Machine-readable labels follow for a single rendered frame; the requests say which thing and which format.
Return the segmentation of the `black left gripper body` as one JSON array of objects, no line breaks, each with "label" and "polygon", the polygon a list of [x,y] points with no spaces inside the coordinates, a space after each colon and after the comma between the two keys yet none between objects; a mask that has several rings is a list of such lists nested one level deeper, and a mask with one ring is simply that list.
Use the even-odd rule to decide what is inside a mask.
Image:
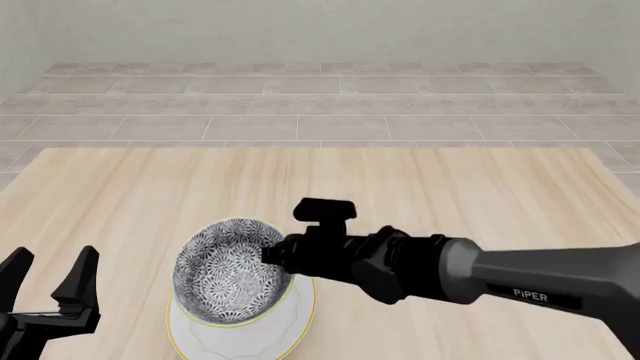
[{"label": "black left gripper body", "polygon": [[0,314],[0,360],[39,360],[48,341],[93,334],[99,311]]}]

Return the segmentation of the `white plate with yellow rim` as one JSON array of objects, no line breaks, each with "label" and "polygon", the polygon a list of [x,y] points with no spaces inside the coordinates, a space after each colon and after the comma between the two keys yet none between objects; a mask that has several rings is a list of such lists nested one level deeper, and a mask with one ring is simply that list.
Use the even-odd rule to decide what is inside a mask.
[{"label": "white plate with yellow rim", "polygon": [[283,301],[265,317],[245,326],[215,327],[193,320],[171,297],[168,336],[183,360],[281,360],[309,329],[316,299],[313,279],[297,275]]}]

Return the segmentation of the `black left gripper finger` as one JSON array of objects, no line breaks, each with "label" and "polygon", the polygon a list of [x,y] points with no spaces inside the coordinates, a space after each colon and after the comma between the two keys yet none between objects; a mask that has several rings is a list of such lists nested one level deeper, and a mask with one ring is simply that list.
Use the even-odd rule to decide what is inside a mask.
[{"label": "black left gripper finger", "polygon": [[21,284],[34,260],[27,248],[16,248],[0,263],[0,313],[11,313]]},{"label": "black left gripper finger", "polygon": [[91,246],[85,246],[68,275],[51,293],[58,302],[59,311],[54,317],[76,319],[85,311],[100,316],[97,299],[96,280],[99,253]]}]

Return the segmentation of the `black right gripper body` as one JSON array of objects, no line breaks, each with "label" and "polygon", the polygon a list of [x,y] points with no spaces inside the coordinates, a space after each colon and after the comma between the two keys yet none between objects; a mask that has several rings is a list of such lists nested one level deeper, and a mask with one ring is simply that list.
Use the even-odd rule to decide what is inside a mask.
[{"label": "black right gripper body", "polygon": [[286,272],[319,278],[351,278],[347,236],[291,234],[277,244]]}]

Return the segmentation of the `black white patterned bowl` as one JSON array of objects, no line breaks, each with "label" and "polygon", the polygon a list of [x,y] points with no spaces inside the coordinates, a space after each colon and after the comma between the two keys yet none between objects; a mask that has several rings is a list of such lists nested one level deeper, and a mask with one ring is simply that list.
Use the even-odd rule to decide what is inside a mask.
[{"label": "black white patterned bowl", "polygon": [[261,249],[284,235],[264,221],[229,218],[204,227],[183,246],[172,293],[184,314],[207,326],[233,328],[265,317],[288,295],[294,275],[262,263]]}]

